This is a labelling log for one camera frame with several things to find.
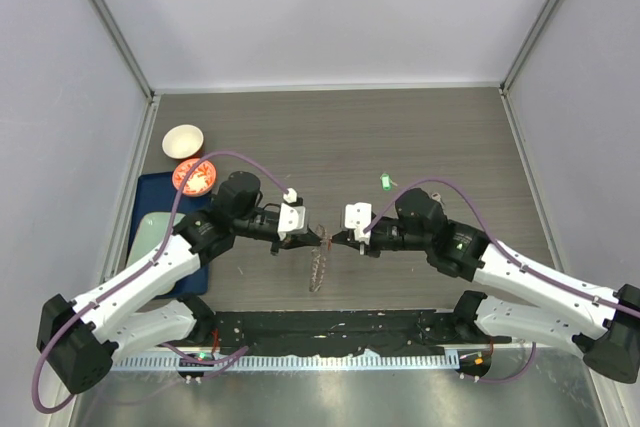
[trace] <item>metal frame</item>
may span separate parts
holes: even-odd
[[[129,169],[125,178],[125,183],[122,187],[122,191],[118,197],[116,216],[113,221],[113,235],[109,241],[107,247],[107,253],[103,262],[102,272],[100,278],[96,282],[101,284],[113,277],[120,268],[123,254],[123,247],[128,234],[129,222],[131,220],[131,213],[133,210],[133,202],[135,200],[136,187],[138,184],[138,177],[142,173],[142,167],[144,165],[144,159],[147,155],[147,149],[149,147],[149,139],[151,138],[151,132],[153,130],[153,124],[156,120],[158,113],[158,105],[160,104],[160,97],[156,96],[149,102],[147,109],[144,113],[142,121],[140,122],[140,128],[136,135],[136,146],[133,151],[133,155],[129,162]]]
[[[129,70],[131,71],[131,74],[133,74],[133,77],[136,79],[136,82],[138,83],[140,90],[142,90],[147,100],[151,101],[154,95],[153,89],[149,85],[147,78],[142,72],[142,69],[140,68],[138,61],[134,57],[133,52],[129,47],[129,44],[127,44],[127,41],[125,40],[124,35],[122,35],[122,31],[120,30],[120,28],[118,27],[118,24],[113,18],[113,15],[111,14],[109,7],[107,6],[107,3],[105,2],[105,0],[89,0],[89,2],[91,2],[91,5],[95,9],[96,14],[98,15],[105,29],[111,36],[111,39],[113,40],[116,46],[116,49],[118,49],[118,52],[120,52],[122,59],[124,60]]]
[[[531,29],[529,29],[529,33],[525,37],[525,40],[520,47],[520,51],[509,68],[509,72],[507,73],[504,82],[502,82],[502,85],[500,86],[503,92],[509,92],[509,89],[513,86],[518,74],[529,58],[529,55],[538,42],[538,39],[546,29],[549,20],[558,9],[561,1],[562,0],[545,0],[542,10],[540,10],[538,17],[531,26]]]
[[[105,0],[89,0],[95,9],[96,14],[103,23],[105,29],[112,38],[116,49],[122,56],[127,68],[138,83],[144,96],[148,99],[149,104],[144,117],[140,124],[140,129],[137,134],[137,144],[131,158],[130,166],[126,176],[125,184],[122,192],[118,198],[118,210],[113,221],[113,236],[107,247],[107,252],[103,264],[103,272],[100,278],[100,282],[104,282],[111,278],[119,267],[119,262],[122,257],[124,241],[127,233],[127,226],[129,224],[130,212],[132,203],[135,196],[135,188],[137,178],[142,171],[144,158],[151,135],[151,130],[155,121],[155,116],[158,109],[159,98],[155,97],[155,92],[147,81],[139,63],[137,62],[131,48],[129,47],[124,35],[118,27],[109,7]],[[556,268],[560,271],[564,271],[562,258],[563,255],[559,252],[558,245],[556,244],[553,232],[554,228],[551,225],[549,218],[546,215],[544,205],[544,198],[537,187],[536,174],[529,156],[527,154],[526,144],[522,138],[522,131],[518,124],[517,114],[514,111],[512,102],[509,95],[509,90],[513,87],[519,73],[523,66],[527,62],[531,52],[535,48],[538,40],[542,36],[543,32],[547,28],[550,19],[557,11],[562,0],[546,0],[543,8],[538,14],[534,24],[529,30],[516,58],[513,61],[504,81],[502,83],[493,82],[469,82],[469,83],[421,83],[421,84],[388,84],[388,85],[325,85],[325,86],[278,86],[278,87],[260,87],[260,88],[237,88],[233,90],[229,89],[208,89],[208,90],[189,90],[189,93],[194,92],[252,92],[252,91],[314,91],[314,90],[366,90],[366,89],[406,89],[406,88],[433,88],[433,87],[500,87],[505,112],[511,129],[514,135],[514,140],[520,153],[520,158],[527,176],[529,186],[534,198],[538,215],[541,219],[542,228],[549,244],[549,250],[553,257]],[[186,90],[182,89],[166,89],[163,93],[186,93]],[[609,425],[612,426],[629,426],[631,422],[626,416],[626,410],[624,409],[619,387],[612,381],[605,379],[599,375],[592,375],[593,382],[601,401],[601,406],[605,413],[606,419]],[[58,400],[62,400],[65,396],[64,389],[60,389],[58,392]],[[64,409],[57,415],[49,418],[49,427],[54,426],[67,426],[71,420],[71,414],[73,412],[73,405]]]

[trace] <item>green object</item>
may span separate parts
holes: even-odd
[[[382,174],[380,176],[380,181],[382,182],[383,190],[391,190],[391,177],[389,174]]]
[[[136,236],[133,239],[133,244],[131,245],[131,251],[127,259],[127,267],[135,264],[151,252],[151,249],[162,242],[162,238],[167,231],[169,216],[169,212],[150,212],[142,218],[136,231]],[[174,225],[180,222],[183,217],[184,214],[177,213],[173,221]],[[172,289],[173,286],[171,286],[167,292],[162,292],[161,295],[165,293],[168,294]]]

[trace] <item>white bowl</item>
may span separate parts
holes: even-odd
[[[195,125],[178,125],[162,139],[162,151],[172,159],[188,159],[204,144],[204,134]]]

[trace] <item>black mount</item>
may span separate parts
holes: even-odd
[[[320,245],[322,239],[309,229],[280,240],[280,205],[259,207],[262,198],[258,177],[249,172],[233,172],[220,184],[218,193],[212,195],[211,206],[185,215],[173,233],[192,245],[191,252],[199,255],[201,265],[231,249],[238,235],[271,242],[273,255],[280,249]],[[291,205],[302,205],[302,198]]]
[[[625,284],[615,296],[618,303],[640,312],[640,289]],[[584,363],[617,382],[633,384],[640,369],[640,319],[616,310],[607,322],[607,332],[593,340],[574,335],[573,342],[584,352]]]
[[[472,281],[489,245],[486,234],[449,220],[442,204],[422,189],[408,190],[395,203],[397,219],[382,217],[371,231],[365,254],[379,257],[383,250],[423,251],[427,262],[449,277]],[[344,230],[331,239],[335,244],[360,249],[352,230]]]
[[[222,354],[343,357],[370,349],[383,357],[442,354],[443,345],[507,343],[458,330],[454,313],[435,310],[216,312]]]

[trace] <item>light green cloth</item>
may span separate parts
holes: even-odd
[[[182,220],[184,214],[176,214],[173,225],[176,225]],[[164,237],[167,231],[167,225],[169,224],[169,212],[150,212],[145,215],[140,221],[136,236],[133,239],[133,245],[131,246],[131,252],[129,252],[129,258],[127,259],[127,267],[135,264],[142,257],[147,255],[151,249],[155,248]],[[173,285],[166,292],[162,294],[168,294],[173,290]]]

